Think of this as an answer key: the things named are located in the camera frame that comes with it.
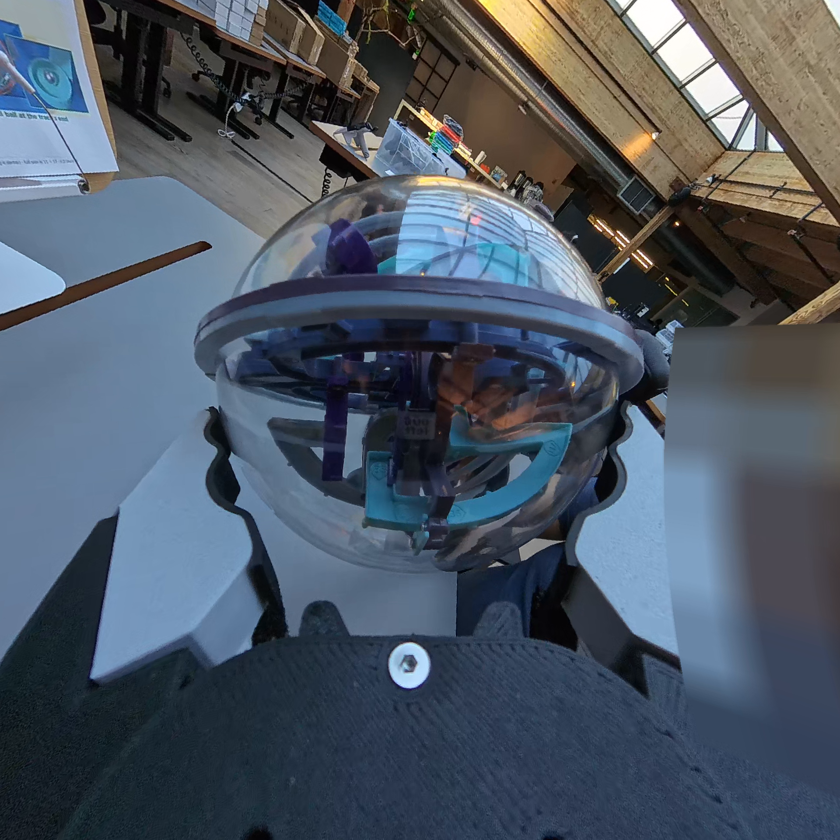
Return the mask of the clear plastic maze ball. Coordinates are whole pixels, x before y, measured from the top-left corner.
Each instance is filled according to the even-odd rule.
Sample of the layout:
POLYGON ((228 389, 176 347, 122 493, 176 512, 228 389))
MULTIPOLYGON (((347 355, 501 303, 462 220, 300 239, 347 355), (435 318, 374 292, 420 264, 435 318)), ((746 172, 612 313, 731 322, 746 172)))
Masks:
POLYGON ((542 214, 455 178, 375 178, 294 216, 194 359, 255 491, 387 571, 506 559, 596 477, 643 341, 542 214))

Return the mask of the person's blue clothing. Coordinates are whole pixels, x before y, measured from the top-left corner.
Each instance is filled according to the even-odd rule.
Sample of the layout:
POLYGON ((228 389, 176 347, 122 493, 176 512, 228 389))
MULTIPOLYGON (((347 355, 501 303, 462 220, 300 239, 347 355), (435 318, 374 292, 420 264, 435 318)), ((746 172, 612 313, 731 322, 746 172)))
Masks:
POLYGON ((459 572, 456 635, 472 635, 491 604, 507 602, 517 607, 525 637, 577 650, 579 638, 564 609, 574 573, 564 542, 552 543, 519 563, 459 572))

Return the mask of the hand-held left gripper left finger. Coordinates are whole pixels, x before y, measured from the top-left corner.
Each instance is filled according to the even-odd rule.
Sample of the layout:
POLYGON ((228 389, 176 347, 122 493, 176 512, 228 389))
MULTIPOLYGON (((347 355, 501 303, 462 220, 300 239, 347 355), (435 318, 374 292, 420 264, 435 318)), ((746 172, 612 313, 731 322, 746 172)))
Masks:
POLYGON ((237 501, 217 409, 201 411, 119 508, 90 678, 178 651, 204 668, 287 635, 276 573, 237 501))

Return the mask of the printed instruction sheet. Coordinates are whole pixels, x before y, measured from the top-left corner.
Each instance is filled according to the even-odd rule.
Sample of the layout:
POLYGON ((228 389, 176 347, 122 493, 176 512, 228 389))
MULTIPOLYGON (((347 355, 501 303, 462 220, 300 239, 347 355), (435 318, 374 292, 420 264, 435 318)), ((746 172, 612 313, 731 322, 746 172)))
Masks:
POLYGON ((1 2, 2 202, 95 193, 119 171, 83 2, 1 2))

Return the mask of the brown cardboard box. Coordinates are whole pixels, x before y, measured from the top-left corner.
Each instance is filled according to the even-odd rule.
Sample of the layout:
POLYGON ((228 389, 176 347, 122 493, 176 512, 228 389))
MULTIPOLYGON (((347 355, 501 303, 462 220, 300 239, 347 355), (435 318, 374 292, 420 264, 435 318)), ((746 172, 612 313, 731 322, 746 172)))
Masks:
POLYGON ((268 1, 265 17, 266 38, 309 65, 319 63, 325 36, 307 12, 294 4, 268 1))

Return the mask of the clear plastic box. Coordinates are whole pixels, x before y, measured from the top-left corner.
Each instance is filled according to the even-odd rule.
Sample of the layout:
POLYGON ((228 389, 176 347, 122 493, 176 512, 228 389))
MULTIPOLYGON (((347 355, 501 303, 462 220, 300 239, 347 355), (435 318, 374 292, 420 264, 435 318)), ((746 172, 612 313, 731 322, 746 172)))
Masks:
POLYGON ((369 166, 379 176, 435 175, 459 180, 466 170, 443 152, 436 152, 425 140, 404 124, 389 119, 380 147, 373 153, 369 166))

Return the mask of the stack of white boxes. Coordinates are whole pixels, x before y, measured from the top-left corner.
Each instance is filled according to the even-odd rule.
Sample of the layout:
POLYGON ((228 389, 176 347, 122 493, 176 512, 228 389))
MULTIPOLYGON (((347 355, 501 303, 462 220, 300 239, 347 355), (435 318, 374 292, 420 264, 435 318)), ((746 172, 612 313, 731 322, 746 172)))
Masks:
POLYGON ((262 43, 269 1, 213 1, 215 26, 254 45, 262 43))

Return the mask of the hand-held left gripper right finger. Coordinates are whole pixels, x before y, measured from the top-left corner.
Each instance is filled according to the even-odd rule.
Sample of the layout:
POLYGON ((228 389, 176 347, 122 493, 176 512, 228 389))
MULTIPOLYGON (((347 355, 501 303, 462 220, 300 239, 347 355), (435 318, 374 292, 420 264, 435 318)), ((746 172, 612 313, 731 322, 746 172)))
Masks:
POLYGON ((576 568, 564 608, 585 650, 603 666, 638 651, 679 666, 665 541, 665 442, 624 404, 623 431, 602 473, 610 495, 575 521, 565 544, 576 568))

